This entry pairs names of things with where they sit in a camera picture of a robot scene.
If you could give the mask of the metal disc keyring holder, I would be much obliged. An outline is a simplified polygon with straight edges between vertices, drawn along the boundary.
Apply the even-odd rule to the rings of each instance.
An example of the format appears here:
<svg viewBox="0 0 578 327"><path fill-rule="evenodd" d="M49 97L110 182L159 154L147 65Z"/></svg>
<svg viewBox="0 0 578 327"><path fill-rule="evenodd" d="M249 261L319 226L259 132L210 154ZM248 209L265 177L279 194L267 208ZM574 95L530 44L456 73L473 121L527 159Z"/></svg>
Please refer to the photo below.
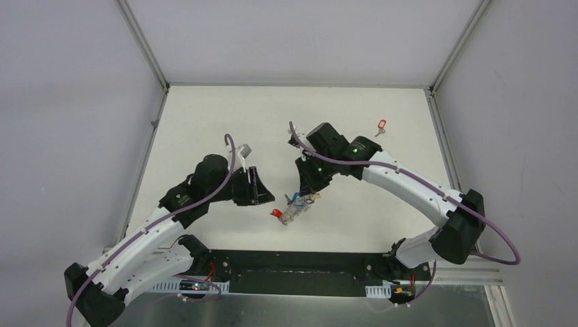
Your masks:
<svg viewBox="0 0 578 327"><path fill-rule="evenodd" d="M282 210L284 214L283 217L281 219L278 219L281 222L281 224L288 225L289 223L293 222L297 216L308 211L311 205L315 202L311 198L313 194L308 194L304 196L302 196L301 194L299 195L302 199L301 202L292 202L291 199L293 196L290 197L288 194L284 195L287 202L287 207L284 210Z"/></svg>

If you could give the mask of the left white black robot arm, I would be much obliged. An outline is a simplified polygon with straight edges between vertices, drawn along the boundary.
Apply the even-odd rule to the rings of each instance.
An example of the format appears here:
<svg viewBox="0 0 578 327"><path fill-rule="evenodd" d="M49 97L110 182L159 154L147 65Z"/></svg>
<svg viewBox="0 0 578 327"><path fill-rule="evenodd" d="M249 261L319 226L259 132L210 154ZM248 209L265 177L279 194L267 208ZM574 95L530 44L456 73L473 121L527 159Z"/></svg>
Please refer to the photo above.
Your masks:
<svg viewBox="0 0 578 327"><path fill-rule="evenodd" d="M138 229L86 266L74 262L65 269L71 301L67 325L79 311L90 326L109 326L156 283L185 271L201 275L208 251L186 231L208 213L210 204L257 206L274 200L256 167L221 155L205 156L193 173L167 191Z"/></svg>

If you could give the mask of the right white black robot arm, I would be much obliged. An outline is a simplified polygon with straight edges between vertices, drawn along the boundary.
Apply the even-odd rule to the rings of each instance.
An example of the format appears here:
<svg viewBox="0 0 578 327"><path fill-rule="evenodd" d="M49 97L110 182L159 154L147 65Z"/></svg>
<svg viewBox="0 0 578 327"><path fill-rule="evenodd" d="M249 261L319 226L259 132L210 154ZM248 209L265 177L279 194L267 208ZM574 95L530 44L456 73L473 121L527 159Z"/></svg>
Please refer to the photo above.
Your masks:
<svg viewBox="0 0 578 327"><path fill-rule="evenodd" d="M301 156L295 164L302 196L330 185L336 174L384 189L424 214L434 227L418 236L403 238L384 255L390 276L404 279L414 268L432 260L452 264L466 262L485 224L477 217L483 198L433 183L400 164L382 147L357 136L349 142L330 123L321 123L306 136L289 127L289 144Z"/></svg>

